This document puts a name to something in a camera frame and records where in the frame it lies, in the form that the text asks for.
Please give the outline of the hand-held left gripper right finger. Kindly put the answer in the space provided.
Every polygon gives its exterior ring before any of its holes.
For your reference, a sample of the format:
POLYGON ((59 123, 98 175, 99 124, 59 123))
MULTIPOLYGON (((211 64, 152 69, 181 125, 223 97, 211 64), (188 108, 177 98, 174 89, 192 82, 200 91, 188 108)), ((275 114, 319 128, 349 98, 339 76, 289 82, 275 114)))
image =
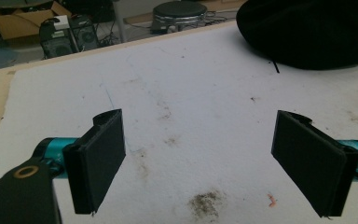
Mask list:
POLYGON ((311 119, 280 110, 271 154, 319 217, 342 215, 351 183, 358 181, 358 140, 335 140, 311 119))

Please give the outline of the white felt mat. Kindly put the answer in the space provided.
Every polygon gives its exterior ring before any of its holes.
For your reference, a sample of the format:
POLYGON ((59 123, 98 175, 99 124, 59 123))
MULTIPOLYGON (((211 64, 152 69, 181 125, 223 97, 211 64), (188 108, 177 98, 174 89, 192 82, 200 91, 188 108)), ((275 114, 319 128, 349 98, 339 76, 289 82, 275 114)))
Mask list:
POLYGON ((0 176, 44 138, 123 112, 126 158, 94 216, 55 189, 66 224, 358 224, 358 183, 319 217, 271 155, 281 110, 358 139, 358 65, 295 69, 256 55, 228 22, 0 71, 0 176))

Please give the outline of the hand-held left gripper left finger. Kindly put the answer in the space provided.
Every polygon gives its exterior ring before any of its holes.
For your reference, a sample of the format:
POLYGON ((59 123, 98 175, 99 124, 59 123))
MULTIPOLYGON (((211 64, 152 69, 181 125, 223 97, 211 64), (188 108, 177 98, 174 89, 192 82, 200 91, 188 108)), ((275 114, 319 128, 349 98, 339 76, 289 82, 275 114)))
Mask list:
POLYGON ((69 181, 77 214, 97 212, 126 156, 122 111, 114 109, 95 116, 92 127, 78 138, 42 140, 33 156, 69 181))

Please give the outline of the cardboard box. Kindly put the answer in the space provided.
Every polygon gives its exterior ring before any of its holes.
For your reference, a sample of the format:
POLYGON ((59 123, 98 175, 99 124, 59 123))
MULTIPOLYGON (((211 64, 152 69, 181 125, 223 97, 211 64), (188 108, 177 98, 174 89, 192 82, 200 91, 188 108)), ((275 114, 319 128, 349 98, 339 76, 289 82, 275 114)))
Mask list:
POLYGON ((63 15, 72 13, 56 0, 0 7, 0 36, 8 40, 37 35, 43 21, 63 15))

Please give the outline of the round black stool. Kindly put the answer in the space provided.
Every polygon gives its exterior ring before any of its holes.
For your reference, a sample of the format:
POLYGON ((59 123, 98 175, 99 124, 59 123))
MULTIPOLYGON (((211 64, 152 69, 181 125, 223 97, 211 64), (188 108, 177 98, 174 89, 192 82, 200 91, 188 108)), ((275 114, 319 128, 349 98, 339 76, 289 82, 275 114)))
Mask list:
POLYGON ((171 1, 153 8, 152 34, 166 34, 173 26, 182 31, 185 26, 198 25, 204 20, 208 9, 205 5, 193 1, 171 1))

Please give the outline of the black cloth hat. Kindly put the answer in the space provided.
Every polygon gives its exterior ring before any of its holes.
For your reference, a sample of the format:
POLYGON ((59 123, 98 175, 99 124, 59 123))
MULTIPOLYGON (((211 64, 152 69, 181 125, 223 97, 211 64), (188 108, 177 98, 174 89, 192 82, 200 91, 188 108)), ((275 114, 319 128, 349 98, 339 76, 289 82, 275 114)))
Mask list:
POLYGON ((307 70, 358 64, 358 0, 247 0, 236 22, 275 62, 307 70))

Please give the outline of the white power adapter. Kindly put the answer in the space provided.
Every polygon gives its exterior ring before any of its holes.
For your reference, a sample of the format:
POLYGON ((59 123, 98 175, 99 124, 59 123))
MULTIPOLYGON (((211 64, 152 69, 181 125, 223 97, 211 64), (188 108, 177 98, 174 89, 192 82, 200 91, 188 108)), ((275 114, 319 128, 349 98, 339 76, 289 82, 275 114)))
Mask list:
POLYGON ((66 15, 56 16, 54 18, 54 27, 56 30, 69 29, 68 17, 66 15))

